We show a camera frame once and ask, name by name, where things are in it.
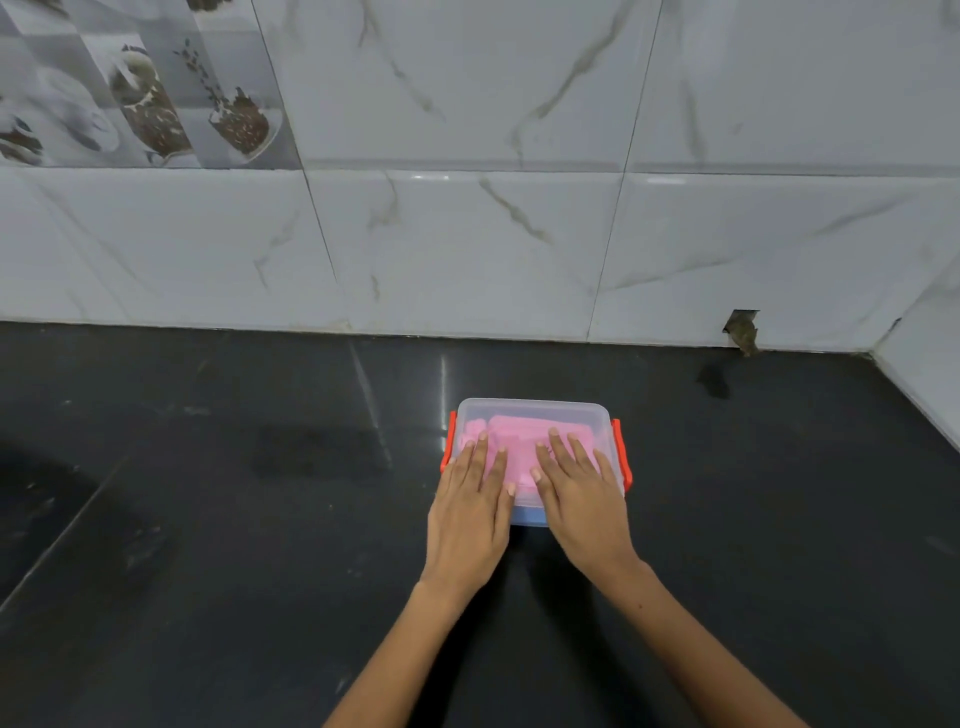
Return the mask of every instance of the plastic container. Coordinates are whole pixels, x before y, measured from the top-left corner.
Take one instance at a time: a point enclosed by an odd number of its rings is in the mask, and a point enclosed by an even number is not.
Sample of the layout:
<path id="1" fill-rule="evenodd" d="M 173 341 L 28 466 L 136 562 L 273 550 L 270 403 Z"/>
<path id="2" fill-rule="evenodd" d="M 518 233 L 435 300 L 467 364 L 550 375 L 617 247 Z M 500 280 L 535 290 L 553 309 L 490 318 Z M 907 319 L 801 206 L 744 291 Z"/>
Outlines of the plastic container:
<path id="1" fill-rule="evenodd" d="M 460 403 L 456 412 L 450 413 L 450 427 L 446 436 L 444 460 L 440 465 L 441 473 L 451 458 L 456 458 L 467 440 L 475 440 L 480 429 L 491 432 L 491 450 L 488 453 L 487 469 L 490 468 L 497 445 L 497 432 L 508 423 L 505 418 L 524 418 L 523 436 L 504 444 L 510 457 L 507 461 L 507 480 L 516 483 L 516 502 L 511 523 L 514 525 L 546 525 L 543 503 L 537 492 L 537 485 L 529 473 L 527 465 L 536 463 L 537 441 L 549 443 L 547 429 L 555 426 L 569 447 L 566 434 L 577 432 L 581 442 L 592 458 L 592 447 L 603 452 L 610 460 L 617 485 L 626 493 L 633 484 L 633 475 L 627 463 L 627 453 L 623 447 L 620 433 L 620 421 L 611 420 L 610 413 L 599 404 L 575 401 L 545 400 L 494 400 L 470 399 Z"/>

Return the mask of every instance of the left hand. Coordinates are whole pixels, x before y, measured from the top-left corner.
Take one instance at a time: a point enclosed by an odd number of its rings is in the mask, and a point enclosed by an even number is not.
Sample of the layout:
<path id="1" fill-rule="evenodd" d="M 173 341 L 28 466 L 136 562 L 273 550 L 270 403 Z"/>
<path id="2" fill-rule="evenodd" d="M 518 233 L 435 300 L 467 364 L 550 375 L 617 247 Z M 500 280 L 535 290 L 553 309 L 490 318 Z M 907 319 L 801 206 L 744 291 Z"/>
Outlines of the left hand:
<path id="1" fill-rule="evenodd" d="M 503 484 L 502 449 L 483 479 L 487 433 L 469 442 L 448 463 L 437 486 L 426 526 L 426 566 L 420 583 L 460 609 L 486 584 L 507 548 L 515 483 Z"/>

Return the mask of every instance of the right hand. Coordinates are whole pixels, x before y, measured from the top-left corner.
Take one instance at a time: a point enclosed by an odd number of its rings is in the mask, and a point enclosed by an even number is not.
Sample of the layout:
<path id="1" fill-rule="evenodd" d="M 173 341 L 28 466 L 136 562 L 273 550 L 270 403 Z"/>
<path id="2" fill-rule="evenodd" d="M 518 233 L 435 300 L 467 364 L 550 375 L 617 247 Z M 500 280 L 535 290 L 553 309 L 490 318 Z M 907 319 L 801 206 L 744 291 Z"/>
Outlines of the right hand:
<path id="1" fill-rule="evenodd" d="M 584 446 L 572 433 L 566 449 L 556 427 L 549 431 L 550 448 L 537 443 L 539 468 L 530 475 L 537 483 L 547 525 L 566 557 L 603 593 L 638 571 L 650 571 L 640 561 L 630 539 L 627 504 L 613 468 L 598 449 L 593 451 L 598 473 Z"/>

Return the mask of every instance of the forearm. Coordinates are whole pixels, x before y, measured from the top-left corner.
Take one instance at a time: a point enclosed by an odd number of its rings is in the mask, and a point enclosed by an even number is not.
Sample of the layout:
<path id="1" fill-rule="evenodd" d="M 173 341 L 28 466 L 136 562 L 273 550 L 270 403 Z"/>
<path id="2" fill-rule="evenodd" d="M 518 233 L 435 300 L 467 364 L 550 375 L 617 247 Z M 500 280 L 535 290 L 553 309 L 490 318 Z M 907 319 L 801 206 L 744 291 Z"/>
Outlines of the forearm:
<path id="1" fill-rule="evenodd" d="M 642 562 L 603 591 L 711 728 L 805 727 Z"/>
<path id="2" fill-rule="evenodd" d="M 350 686 L 325 728 L 401 728 L 464 606 L 414 587 L 393 629 Z"/>

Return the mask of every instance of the hand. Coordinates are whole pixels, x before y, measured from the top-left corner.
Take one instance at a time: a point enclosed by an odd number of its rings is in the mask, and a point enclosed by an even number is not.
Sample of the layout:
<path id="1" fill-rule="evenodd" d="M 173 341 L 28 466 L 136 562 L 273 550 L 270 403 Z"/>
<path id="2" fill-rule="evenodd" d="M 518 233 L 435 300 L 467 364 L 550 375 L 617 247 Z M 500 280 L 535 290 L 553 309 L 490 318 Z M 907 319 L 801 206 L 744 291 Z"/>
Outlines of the hand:
<path id="1" fill-rule="evenodd" d="M 598 473 L 574 434 L 567 436 L 573 455 L 556 427 L 550 428 L 549 435 L 554 457 L 546 445 L 537 443 L 540 467 L 531 469 L 530 475 L 540 491 L 547 524 L 566 557 L 607 595 L 626 577 L 641 571 L 652 573 L 634 551 L 627 504 L 610 461 L 595 449 Z"/>
<path id="2" fill-rule="evenodd" d="M 510 536 L 516 485 L 503 484 L 507 451 L 502 449 L 483 479 L 487 433 L 476 447 L 468 442 L 455 462 L 448 463 L 426 521 L 426 566 L 420 583 L 466 608 L 486 584 L 503 556 Z"/>

